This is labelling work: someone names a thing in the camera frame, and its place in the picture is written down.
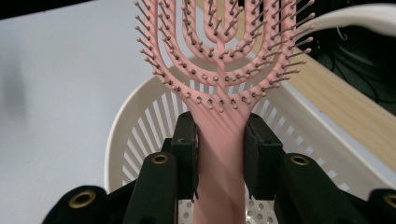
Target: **white plastic part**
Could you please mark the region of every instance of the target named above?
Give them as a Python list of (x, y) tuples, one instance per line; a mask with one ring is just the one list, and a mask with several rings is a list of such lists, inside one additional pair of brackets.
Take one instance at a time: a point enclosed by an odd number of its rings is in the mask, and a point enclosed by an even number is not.
[[(177, 75), (175, 67), (170, 70)], [(372, 189), (396, 187), (394, 172), (290, 84), (283, 83), (273, 91), (254, 107), (253, 113), (265, 120), (286, 152), (311, 157), (338, 188), (364, 200)], [(107, 142), (108, 192), (138, 177), (143, 159), (159, 151), (164, 138), (172, 137), (177, 116), (185, 111), (187, 107), (179, 97), (156, 77), (143, 83), (126, 99)], [(273, 202), (250, 200), (246, 196), (246, 223), (277, 223)], [(193, 203), (183, 200), (178, 204), (178, 223), (192, 223)]]
[(381, 35), (396, 37), (396, 4), (366, 4), (338, 9), (308, 21), (297, 33), (314, 26), (304, 35), (335, 27), (362, 26)]

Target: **hairbrush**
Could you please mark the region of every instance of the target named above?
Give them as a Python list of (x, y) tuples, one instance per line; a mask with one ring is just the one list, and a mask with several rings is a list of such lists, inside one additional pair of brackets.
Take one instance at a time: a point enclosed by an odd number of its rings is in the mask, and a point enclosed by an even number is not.
[[(260, 99), (306, 63), (290, 62), (310, 51), (293, 52), (296, 48), (312, 41), (308, 37), (295, 43), (298, 36), (313, 29), (309, 26), (297, 33), (297, 27), (315, 17), (310, 14), (296, 22), (314, 0), (297, 8), (299, 2), (205, 0), (202, 18), (197, 18), (193, 0), (134, 3), (141, 11), (135, 16), (139, 21), (135, 29), (142, 35), (137, 39), (143, 46), (140, 52), (152, 66), (152, 74), (187, 105), (198, 126), (199, 198), (194, 204), (194, 223), (245, 223), (244, 131)], [(197, 22), (203, 23), (203, 31), (196, 30)], [(243, 38), (229, 47), (237, 32)], [(180, 41), (208, 67), (192, 62)], [(256, 53), (249, 63), (235, 68), (252, 51)], [(165, 54), (190, 83), (169, 71)], [(204, 87), (195, 88), (193, 83)]]

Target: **hairbrush head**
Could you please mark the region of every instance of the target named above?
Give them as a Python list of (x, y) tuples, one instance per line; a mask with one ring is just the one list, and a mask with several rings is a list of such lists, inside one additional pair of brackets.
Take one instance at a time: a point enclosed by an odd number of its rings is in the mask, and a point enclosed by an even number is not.
[[(298, 2), (247, 0), (239, 6), (236, 0), (205, 0), (202, 18), (197, 18), (196, 1), (135, 2), (144, 17), (142, 21), (136, 16), (145, 30), (145, 41), (138, 39), (146, 48), (141, 51), (145, 61), (153, 66), (153, 75), (188, 106), (199, 127), (196, 223), (245, 222), (243, 133), (255, 104), (269, 90), (278, 88), (279, 82), (300, 72), (288, 71), (290, 67), (306, 63), (290, 60), (308, 52), (292, 52), (301, 45), (295, 44), (296, 38), (309, 31), (296, 34), (296, 16), (314, 1), (297, 9)], [(197, 22), (204, 24), (203, 31), (197, 31)], [(198, 66), (185, 56), (177, 32), (207, 66)], [(229, 47), (238, 33), (242, 39)], [(254, 49), (250, 62), (240, 63)], [(165, 54), (184, 77), (170, 73), (163, 60)]]

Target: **light wood surface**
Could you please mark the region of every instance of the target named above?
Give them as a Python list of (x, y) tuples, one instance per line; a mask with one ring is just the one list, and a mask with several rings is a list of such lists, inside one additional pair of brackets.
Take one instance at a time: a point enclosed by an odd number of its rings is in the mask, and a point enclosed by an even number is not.
[[(197, 1), (197, 6), (203, 8), (203, 1)], [(307, 60), (307, 64), (289, 83), (396, 172), (396, 117), (308, 55), (294, 60)]]

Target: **vented hairbrush head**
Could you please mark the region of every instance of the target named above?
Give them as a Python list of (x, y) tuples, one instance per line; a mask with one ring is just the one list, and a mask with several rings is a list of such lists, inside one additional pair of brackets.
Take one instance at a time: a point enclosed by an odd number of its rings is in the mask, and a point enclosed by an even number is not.
[[(310, 51), (293, 53), (312, 41), (308, 37), (295, 44), (297, 36), (313, 29), (296, 33), (297, 26), (315, 16), (296, 22), (313, 0), (302, 6), (300, 0), (247, 0), (240, 6), (241, 2), (205, 0), (202, 18), (197, 18), (193, 0), (135, 2), (141, 11), (136, 16), (140, 25), (135, 27), (142, 35), (137, 39), (144, 47), (140, 52), (153, 67), (152, 74), (188, 106), (199, 127), (200, 197), (194, 205), (194, 223), (245, 223), (243, 135), (249, 114), (279, 82), (300, 72), (296, 66), (305, 63), (290, 60)], [(204, 24), (203, 31), (196, 30), (198, 22)], [(186, 57), (177, 32), (208, 67)], [(238, 32), (243, 38), (228, 47)], [(249, 63), (240, 63), (253, 51)], [(184, 77), (169, 72), (164, 54)]]

